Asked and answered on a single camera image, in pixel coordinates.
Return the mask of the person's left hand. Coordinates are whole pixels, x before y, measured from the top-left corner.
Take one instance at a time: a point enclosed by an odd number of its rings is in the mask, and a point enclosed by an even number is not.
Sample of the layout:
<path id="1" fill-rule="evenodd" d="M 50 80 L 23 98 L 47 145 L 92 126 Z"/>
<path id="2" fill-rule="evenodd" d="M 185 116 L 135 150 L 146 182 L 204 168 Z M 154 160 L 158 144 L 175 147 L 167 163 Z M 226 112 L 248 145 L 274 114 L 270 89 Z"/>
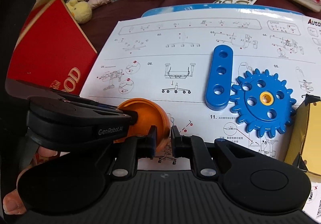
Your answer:
<path id="1" fill-rule="evenodd" d="M 38 165 L 39 161 L 46 162 L 50 158 L 55 157 L 57 154 L 58 154 L 57 151 L 49 150 L 44 147 L 39 147 L 36 154 L 33 156 L 31 163 L 24 170 L 22 170 L 18 175 L 16 183 L 18 183 L 21 176 L 27 170 Z M 18 194 L 17 189 L 5 195 L 3 199 L 3 209 L 4 209 L 4 213 L 7 215 L 22 215 L 27 211 Z"/>

